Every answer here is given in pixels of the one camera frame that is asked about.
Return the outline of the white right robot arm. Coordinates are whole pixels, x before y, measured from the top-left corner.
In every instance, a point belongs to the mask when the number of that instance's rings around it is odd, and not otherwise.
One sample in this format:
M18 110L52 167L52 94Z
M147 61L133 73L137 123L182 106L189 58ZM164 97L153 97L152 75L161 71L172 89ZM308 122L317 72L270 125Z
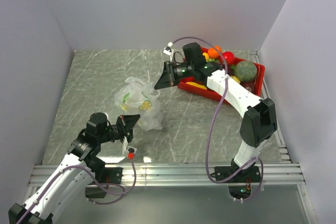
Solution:
M275 104L270 98L262 99L246 90L221 65L207 62L198 43L189 43L182 50L185 61L181 64L172 59L165 61L154 88L177 86L182 79L193 77L236 109L243 119L239 132L242 143L232 161L231 175L235 181L242 182L249 176L249 167L256 161L264 141L277 130Z

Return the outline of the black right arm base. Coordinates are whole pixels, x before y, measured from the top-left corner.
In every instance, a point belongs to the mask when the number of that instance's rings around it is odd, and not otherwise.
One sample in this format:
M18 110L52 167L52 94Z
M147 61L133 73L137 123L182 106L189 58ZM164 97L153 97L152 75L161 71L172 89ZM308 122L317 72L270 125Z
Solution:
M216 181L223 180L233 174L238 167L234 166L215 166L211 177ZM243 169L227 183L259 183L261 181L261 173L259 167L252 165L247 169Z

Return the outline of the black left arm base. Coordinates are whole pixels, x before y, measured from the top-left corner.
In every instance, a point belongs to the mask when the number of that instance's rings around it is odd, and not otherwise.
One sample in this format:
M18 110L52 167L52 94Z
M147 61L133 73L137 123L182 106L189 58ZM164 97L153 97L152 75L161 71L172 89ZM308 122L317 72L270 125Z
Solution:
M99 183L109 184L103 185L106 190L112 187L110 184L116 184L117 187L121 187L123 168L106 168L105 162L98 157L94 157L93 160L89 162L89 168L95 173L95 179ZM85 196L89 199L103 199L106 195L107 193L97 186L89 186L85 189Z

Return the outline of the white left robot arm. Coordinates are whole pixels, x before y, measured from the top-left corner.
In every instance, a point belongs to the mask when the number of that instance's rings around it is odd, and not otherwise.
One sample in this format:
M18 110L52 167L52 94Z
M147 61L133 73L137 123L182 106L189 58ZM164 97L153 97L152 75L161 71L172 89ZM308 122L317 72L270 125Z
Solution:
M44 184L23 204L13 204L8 211L9 223L56 223L70 202L91 183L105 194L115 195L113 202L121 200L128 190L114 183L110 170L97 155L103 143L120 141L123 155L133 161L137 150L129 143L139 119L138 114L120 115L111 124L105 113L92 114Z

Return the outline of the clear plastic bag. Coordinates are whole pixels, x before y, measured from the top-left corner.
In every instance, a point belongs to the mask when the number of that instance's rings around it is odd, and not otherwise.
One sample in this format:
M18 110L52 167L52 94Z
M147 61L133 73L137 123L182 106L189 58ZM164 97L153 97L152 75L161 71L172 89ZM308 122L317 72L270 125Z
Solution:
M138 125L145 131L162 129L160 91L152 82L128 77L125 85L114 95L114 103L124 114L139 114Z

